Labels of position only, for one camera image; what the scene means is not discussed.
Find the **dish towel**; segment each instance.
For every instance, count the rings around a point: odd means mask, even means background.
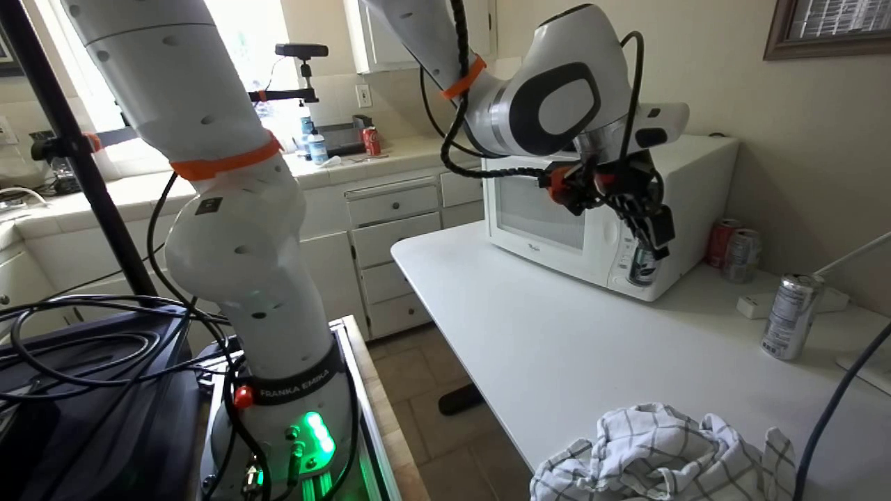
[[[529,483],[532,501],[787,501],[790,441],[772,430],[759,453],[717,414],[691,421],[663,403],[613,410]]]

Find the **white microwave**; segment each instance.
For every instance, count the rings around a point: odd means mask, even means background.
[[[486,240],[510,254],[578,282],[656,300],[703,257],[710,227],[723,215],[738,143],[678,137],[652,151],[673,215],[673,240],[660,261],[641,260],[638,238],[609,206],[573,218],[535,179],[485,181]],[[485,171],[546,168],[548,160],[486,160]]]

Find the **floor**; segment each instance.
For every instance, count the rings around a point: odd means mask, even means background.
[[[485,403],[439,414],[436,399],[471,380],[436,330],[375,343],[371,357],[431,501],[529,499],[532,474]]]

